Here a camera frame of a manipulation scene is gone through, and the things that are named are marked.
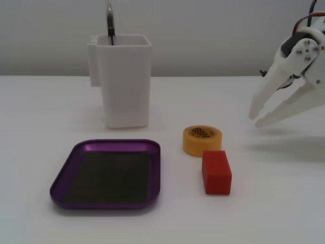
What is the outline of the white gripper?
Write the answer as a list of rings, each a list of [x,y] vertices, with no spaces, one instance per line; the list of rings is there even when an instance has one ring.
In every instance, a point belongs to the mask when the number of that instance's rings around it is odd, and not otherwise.
[[[269,126],[324,105],[324,19],[296,30],[280,45],[273,64],[253,94],[249,118],[258,117],[279,87],[287,88],[299,78],[304,78],[305,84],[260,118],[256,127]]]

